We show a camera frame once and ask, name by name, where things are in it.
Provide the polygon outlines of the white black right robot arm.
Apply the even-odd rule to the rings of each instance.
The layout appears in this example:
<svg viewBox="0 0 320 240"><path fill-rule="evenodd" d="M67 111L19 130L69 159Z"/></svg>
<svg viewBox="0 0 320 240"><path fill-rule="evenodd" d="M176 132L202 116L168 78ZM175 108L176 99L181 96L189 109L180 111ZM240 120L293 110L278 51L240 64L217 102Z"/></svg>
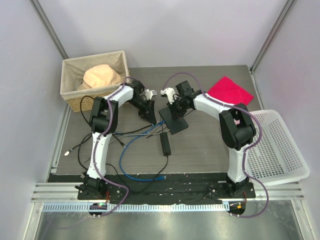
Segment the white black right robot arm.
<svg viewBox="0 0 320 240"><path fill-rule="evenodd" d="M167 113L162 116L172 135L189 127L184 119L187 110L197 110L219 121L224 144L229 149L229 169L226 176L225 193L236 198L249 184L249 177L243 172L245 147L253 142L257 134L252 118L245 104L232 105L211 97L203 90L195 91L188 81L160 91L167 97Z"/></svg>

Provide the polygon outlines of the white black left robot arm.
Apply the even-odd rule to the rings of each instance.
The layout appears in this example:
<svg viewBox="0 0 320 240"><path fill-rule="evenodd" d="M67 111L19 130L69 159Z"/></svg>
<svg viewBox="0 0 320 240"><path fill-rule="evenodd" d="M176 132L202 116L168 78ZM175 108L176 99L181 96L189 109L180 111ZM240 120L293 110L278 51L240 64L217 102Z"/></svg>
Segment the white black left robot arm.
<svg viewBox="0 0 320 240"><path fill-rule="evenodd" d="M113 93L98 96L93 100L89 117L92 131L92 152L83 186L89 189L93 198L100 200L107 192L106 160L111 137L118 126L119 108L129 103L138 109L138 115L152 125L157 123L155 116L155 90L145 88L137 79L125 82Z"/></svg>

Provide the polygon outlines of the black network switch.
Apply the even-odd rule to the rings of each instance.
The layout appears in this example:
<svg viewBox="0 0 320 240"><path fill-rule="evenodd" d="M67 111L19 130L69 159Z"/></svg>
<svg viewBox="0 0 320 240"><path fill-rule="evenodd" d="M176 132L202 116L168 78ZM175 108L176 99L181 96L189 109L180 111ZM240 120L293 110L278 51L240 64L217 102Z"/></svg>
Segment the black network switch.
<svg viewBox="0 0 320 240"><path fill-rule="evenodd" d="M172 135L175 135L183 130L186 130L189 127L188 123L183 117L178 119L173 119L172 113L168 107L163 108L158 112L161 118L163 119L164 123L166 124L167 128L169 129L169 132Z"/></svg>

